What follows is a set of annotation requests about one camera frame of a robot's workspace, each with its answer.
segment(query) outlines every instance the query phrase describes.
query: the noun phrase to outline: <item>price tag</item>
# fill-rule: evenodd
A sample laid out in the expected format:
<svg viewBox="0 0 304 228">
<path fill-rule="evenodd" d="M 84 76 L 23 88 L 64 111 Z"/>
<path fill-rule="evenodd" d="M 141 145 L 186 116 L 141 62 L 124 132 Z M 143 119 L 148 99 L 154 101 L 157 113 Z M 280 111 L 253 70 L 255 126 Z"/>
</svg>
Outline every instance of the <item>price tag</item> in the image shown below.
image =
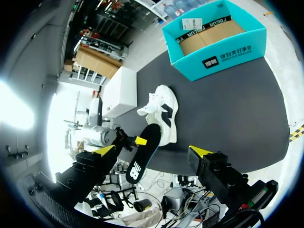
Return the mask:
<svg viewBox="0 0 304 228">
<path fill-rule="evenodd" d="M 202 18 L 182 19 L 182 27 L 184 30 L 203 29 L 203 19 Z"/>
</svg>

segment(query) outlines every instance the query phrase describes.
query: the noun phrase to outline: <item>gray wall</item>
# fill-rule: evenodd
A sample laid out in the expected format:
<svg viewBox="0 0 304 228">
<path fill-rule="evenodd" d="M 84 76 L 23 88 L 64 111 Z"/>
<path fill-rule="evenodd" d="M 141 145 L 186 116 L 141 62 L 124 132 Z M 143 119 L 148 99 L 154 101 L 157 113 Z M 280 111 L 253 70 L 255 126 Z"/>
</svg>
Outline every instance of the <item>gray wall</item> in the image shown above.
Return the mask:
<svg viewBox="0 0 304 228">
<path fill-rule="evenodd" d="M 48 174 L 48 110 L 57 88 L 57 74 L 62 71 L 63 32 L 74 3 L 75 0 L 43 2 L 20 28 L 4 60 L 1 80 L 35 114 L 35 126 L 30 130 L 0 123 L 0 159 L 13 181 L 29 172 L 43 171 Z M 24 151 L 25 145 L 29 145 L 30 154 L 16 160 L 8 157 L 6 145 L 11 147 L 11 153 Z"/>
</svg>

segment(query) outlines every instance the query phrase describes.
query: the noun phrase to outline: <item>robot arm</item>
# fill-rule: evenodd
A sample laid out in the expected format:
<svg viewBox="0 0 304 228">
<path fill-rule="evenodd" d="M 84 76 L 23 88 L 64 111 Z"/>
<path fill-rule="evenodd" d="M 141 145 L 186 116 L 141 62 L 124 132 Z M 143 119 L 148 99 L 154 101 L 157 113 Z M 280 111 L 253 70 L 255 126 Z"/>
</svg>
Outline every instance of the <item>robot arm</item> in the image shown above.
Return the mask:
<svg viewBox="0 0 304 228">
<path fill-rule="evenodd" d="M 103 183 L 122 148 L 131 150 L 136 146 L 136 137 L 127 136 L 120 128 L 116 129 L 116 134 L 111 146 L 93 153 L 79 153 L 71 168 L 56 175 L 56 183 L 43 173 L 21 179 L 18 189 L 27 204 L 36 210 L 35 214 L 57 227 L 102 226 L 103 221 L 76 211 L 74 206 L 82 202 L 95 185 Z M 233 169 L 227 161 L 228 157 L 220 152 L 189 147 L 188 162 L 199 181 L 229 208 L 215 227 L 253 226 L 258 217 L 249 210 L 255 212 L 267 206 L 276 194 L 278 184 L 274 180 L 268 183 L 259 180 L 249 186 L 248 176 Z"/>
</svg>

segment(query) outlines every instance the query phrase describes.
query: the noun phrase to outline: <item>insole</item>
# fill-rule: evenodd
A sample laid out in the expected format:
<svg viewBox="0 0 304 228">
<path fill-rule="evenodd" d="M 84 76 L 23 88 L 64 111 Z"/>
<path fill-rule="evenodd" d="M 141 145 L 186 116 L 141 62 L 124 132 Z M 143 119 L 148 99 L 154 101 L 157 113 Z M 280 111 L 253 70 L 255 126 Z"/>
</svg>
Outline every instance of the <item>insole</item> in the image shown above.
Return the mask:
<svg viewBox="0 0 304 228">
<path fill-rule="evenodd" d="M 130 184 L 137 184 L 141 180 L 151 157 L 160 144 L 161 128 L 155 123 L 150 124 L 143 130 L 140 137 L 146 139 L 147 144 L 138 146 L 137 152 L 128 167 L 125 177 Z"/>
</svg>

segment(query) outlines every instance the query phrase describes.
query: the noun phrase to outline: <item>cylinder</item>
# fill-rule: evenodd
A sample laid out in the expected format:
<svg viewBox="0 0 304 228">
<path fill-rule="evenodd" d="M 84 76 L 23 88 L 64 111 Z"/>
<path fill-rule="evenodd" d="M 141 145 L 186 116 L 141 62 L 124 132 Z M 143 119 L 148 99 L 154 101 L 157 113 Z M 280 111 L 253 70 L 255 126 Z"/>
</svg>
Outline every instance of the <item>cylinder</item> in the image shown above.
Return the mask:
<svg viewBox="0 0 304 228">
<path fill-rule="evenodd" d="M 138 212 L 143 212 L 144 210 L 147 210 L 149 207 L 151 207 L 152 203 L 149 199 L 144 199 L 134 202 L 133 206 Z"/>
<path fill-rule="evenodd" d="M 80 136 L 91 146 L 110 146 L 116 138 L 116 131 L 102 126 L 83 126 Z"/>
</svg>

